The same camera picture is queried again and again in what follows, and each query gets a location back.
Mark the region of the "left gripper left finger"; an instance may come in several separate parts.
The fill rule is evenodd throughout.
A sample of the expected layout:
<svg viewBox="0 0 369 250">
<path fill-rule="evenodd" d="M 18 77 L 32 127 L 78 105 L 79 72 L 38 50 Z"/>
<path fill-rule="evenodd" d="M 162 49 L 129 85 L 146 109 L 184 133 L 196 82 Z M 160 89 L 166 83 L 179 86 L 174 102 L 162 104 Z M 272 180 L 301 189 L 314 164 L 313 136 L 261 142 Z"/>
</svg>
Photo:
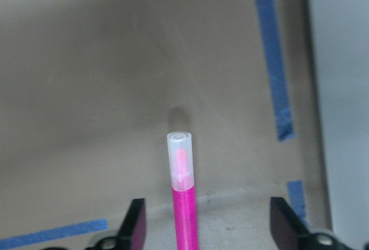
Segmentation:
<svg viewBox="0 0 369 250">
<path fill-rule="evenodd" d="M 144 198 L 133 199 L 116 234 L 105 236 L 86 249 L 141 250 L 144 248 L 145 239 L 146 201 Z"/>
</svg>

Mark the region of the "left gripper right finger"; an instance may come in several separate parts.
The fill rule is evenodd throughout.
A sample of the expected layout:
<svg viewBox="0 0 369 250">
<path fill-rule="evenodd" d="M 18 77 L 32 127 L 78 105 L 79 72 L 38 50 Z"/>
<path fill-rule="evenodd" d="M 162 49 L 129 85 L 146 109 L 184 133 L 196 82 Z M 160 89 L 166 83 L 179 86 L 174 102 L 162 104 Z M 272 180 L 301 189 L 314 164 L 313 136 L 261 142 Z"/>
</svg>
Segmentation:
<svg viewBox="0 0 369 250">
<path fill-rule="evenodd" d="M 327 231 L 310 231 L 282 197 L 270 198 L 270 234 L 280 250 L 349 249 Z"/>
</svg>

